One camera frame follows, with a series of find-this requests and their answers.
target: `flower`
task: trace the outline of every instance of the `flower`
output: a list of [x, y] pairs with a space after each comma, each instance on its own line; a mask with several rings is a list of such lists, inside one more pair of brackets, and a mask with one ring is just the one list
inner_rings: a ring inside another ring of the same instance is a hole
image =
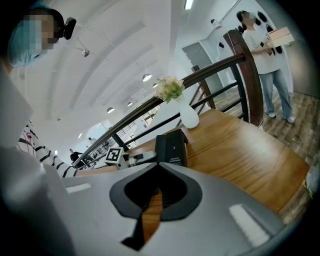
[[155, 96], [169, 103], [172, 99], [176, 99], [182, 95], [185, 86], [183, 80], [178, 80], [175, 76], [169, 76], [158, 79], [158, 88]]

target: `gray door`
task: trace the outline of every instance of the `gray door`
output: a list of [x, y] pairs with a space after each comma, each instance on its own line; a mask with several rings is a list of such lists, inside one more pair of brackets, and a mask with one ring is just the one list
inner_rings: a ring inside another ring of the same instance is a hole
[[[206, 51], [203, 49], [200, 43], [194, 43], [183, 48], [186, 56], [189, 58], [193, 66], [198, 65], [200, 69], [203, 69], [212, 64]], [[218, 74], [214, 74], [205, 79], [211, 93], [214, 93], [223, 88]]]

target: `white shirt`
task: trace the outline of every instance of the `white shirt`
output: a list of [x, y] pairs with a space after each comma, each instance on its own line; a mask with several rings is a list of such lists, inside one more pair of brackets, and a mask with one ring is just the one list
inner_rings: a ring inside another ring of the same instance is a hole
[[[257, 30], [245, 30], [243, 39], [247, 44], [250, 51], [262, 49], [261, 42], [265, 43], [266, 35]], [[260, 54], [252, 54], [256, 69], [259, 74], [267, 74], [280, 69], [280, 65], [272, 53], [269, 55], [267, 52]]]

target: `wooden table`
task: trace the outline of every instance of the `wooden table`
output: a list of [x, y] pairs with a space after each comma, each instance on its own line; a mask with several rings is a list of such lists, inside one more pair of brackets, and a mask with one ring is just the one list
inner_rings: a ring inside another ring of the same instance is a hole
[[[187, 167], [226, 179], [279, 213], [301, 186], [309, 165], [274, 137], [231, 115], [211, 109], [199, 119], [194, 129], [177, 128], [189, 140]], [[153, 139], [128, 153], [154, 151], [155, 144]], [[160, 207], [155, 198], [147, 215]], [[155, 220], [147, 216], [146, 221], [152, 225]]]

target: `white ceiling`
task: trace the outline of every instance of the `white ceiling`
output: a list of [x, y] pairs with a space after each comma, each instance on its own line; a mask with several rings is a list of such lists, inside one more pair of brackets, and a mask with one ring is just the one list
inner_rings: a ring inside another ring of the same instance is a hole
[[[168, 18], [171, 0], [46, 2], [77, 24], [70, 40], [61, 38], [46, 57], [25, 69], [24, 95], [36, 124], [97, 106], [125, 111], [143, 88], [146, 95], [154, 90], [155, 79], [143, 83], [143, 74], [166, 75], [168, 42], [177, 36], [171, 34]], [[90, 50], [89, 56], [82, 56], [82, 45]]]
[[[175, 75], [176, 45], [203, 39], [232, 1], [194, 0], [191, 10], [185, 0], [45, 1], [77, 24], [70, 40], [61, 38], [41, 61], [18, 70], [42, 141], [52, 149], [72, 144], [108, 118], [108, 107], [124, 113], [128, 102], [150, 97], [156, 78]], [[153, 77], [142, 82], [146, 73]]]

